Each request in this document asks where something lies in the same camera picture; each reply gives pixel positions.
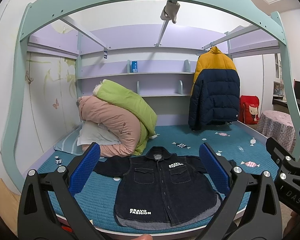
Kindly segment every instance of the wardrobe door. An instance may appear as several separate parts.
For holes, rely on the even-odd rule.
[[[66,135],[61,100],[61,58],[31,53],[29,76],[34,123],[43,152]]]
[[[77,91],[75,87],[75,60],[61,58],[60,62],[60,89],[63,116],[66,132],[69,133],[80,124],[77,107]]]
[[[262,112],[264,72],[263,56],[248,56],[234,58],[233,62],[240,77],[240,95],[257,96],[259,98],[259,113]]]

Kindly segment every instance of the white print logo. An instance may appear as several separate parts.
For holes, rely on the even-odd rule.
[[[151,215],[151,212],[146,211],[145,209],[133,209],[130,208],[130,214],[136,214],[136,215]]]
[[[173,164],[169,165],[169,168],[177,167],[177,166],[180,166],[180,165],[183,165],[183,163],[173,163]]]

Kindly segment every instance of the blue mattress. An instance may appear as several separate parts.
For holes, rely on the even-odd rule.
[[[262,171],[268,170],[274,178],[278,170],[277,165],[272,161],[265,146],[258,141],[256,143],[253,143],[253,141],[251,142],[253,138],[234,124],[209,126],[208,130],[206,129],[200,132],[192,132],[186,125],[158,126],[156,127],[156,132],[159,134],[158,137],[148,141],[144,154],[146,154],[152,146],[163,146],[171,153],[198,156],[200,145],[203,142],[207,142],[215,152],[221,154],[221,156],[224,156],[228,160],[235,160],[237,165],[242,167],[246,172],[260,174]],[[177,144],[180,143],[185,144],[190,148],[180,148],[177,146]],[[62,159],[63,165],[68,165],[74,157],[75,155],[73,154],[55,151],[55,153],[40,167],[38,172],[44,173],[54,171],[59,166],[60,159]],[[255,167],[248,167],[245,164],[248,162],[254,162],[259,166],[249,163],[250,166]],[[114,201],[119,183],[120,181],[115,181],[112,178],[107,178],[93,172],[82,192],[75,195],[75,199],[88,219],[93,220],[94,226],[122,233],[157,234],[197,228],[206,225],[211,219],[210,217],[188,226],[158,231],[143,231],[129,227],[121,227],[115,222],[113,215]],[[53,192],[50,192],[50,198],[56,214],[63,216]],[[246,206],[248,199],[249,193],[246,193],[239,210]]]

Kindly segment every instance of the denim shirt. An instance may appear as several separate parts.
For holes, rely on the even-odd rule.
[[[175,228],[213,215],[221,205],[197,156],[152,147],[138,157],[114,156],[94,171],[121,177],[114,205],[119,225],[143,230]]]

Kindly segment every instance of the puffer jacket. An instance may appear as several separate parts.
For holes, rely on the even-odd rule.
[[[199,57],[190,98],[188,124],[203,125],[238,120],[240,79],[233,61],[217,47]]]

